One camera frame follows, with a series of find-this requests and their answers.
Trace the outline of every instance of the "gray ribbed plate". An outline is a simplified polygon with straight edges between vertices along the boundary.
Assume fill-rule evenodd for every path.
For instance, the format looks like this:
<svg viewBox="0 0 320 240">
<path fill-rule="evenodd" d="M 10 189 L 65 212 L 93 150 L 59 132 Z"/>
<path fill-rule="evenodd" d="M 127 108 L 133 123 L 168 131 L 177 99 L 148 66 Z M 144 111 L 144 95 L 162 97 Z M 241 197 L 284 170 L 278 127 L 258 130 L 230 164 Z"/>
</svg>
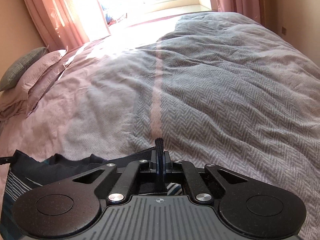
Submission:
<svg viewBox="0 0 320 240">
<path fill-rule="evenodd" d="M 208 206 L 183 196 L 132 196 L 110 206 L 91 228 L 72 240 L 245 240 L 225 227 Z M 295 236 L 287 240 L 297 240 Z"/>
</svg>

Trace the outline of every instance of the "silver bolt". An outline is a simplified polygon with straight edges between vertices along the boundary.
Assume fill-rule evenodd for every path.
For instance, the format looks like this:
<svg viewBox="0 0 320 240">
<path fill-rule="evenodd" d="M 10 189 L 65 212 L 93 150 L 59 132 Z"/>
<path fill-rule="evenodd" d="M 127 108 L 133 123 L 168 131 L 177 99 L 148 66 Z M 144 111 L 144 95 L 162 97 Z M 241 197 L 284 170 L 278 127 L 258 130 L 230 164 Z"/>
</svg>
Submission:
<svg viewBox="0 0 320 240">
<path fill-rule="evenodd" d="M 207 193 L 200 193 L 196 196 L 196 199 L 202 202 L 209 201 L 211 199 L 211 195 Z"/>
<path fill-rule="evenodd" d="M 124 199 L 124 195 L 120 193 L 113 193 L 108 196 L 108 199 L 113 202 L 121 201 Z"/>
</svg>

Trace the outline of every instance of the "pink stripe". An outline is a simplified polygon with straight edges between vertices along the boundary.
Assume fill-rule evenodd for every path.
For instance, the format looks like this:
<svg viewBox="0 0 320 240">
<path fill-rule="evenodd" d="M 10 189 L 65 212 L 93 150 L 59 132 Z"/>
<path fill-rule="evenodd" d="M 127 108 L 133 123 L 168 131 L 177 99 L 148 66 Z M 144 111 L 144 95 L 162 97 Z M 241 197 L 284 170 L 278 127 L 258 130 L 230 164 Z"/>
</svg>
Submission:
<svg viewBox="0 0 320 240">
<path fill-rule="evenodd" d="M 161 124 L 161 84 L 162 84 L 162 59 L 161 59 L 161 41 L 156 45 L 156 70 L 155 83 L 152 90 L 152 103 L 150 111 L 150 130 L 151 139 L 155 140 L 162 137 Z"/>
</svg>

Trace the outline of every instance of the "gray pillow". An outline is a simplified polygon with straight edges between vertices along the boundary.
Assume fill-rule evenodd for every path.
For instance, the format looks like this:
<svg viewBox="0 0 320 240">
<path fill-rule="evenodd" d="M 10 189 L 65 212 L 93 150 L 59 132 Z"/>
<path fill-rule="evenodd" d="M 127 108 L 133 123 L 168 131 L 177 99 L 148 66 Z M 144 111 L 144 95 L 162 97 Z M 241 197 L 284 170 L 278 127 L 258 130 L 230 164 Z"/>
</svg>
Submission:
<svg viewBox="0 0 320 240">
<path fill-rule="evenodd" d="M 46 47 L 41 47 L 30 51 L 28 54 L 16 60 L 4 73 L 0 80 L 0 91 L 14 88 L 25 71 L 47 51 Z"/>
</svg>

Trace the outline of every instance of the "wall outlet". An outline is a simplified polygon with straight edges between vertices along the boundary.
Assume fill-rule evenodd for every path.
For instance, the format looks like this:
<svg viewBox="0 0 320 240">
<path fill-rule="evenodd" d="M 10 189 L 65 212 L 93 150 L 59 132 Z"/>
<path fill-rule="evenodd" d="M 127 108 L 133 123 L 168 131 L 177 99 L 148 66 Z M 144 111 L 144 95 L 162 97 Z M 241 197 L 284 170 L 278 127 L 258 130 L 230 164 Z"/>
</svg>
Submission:
<svg viewBox="0 0 320 240">
<path fill-rule="evenodd" d="M 283 26 L 282 26 L 282 34 L 284 35 L 284 36 L 286 36 L 287 35 L 287 29 L 286 28 L 284 28 Z"/>
</svg>

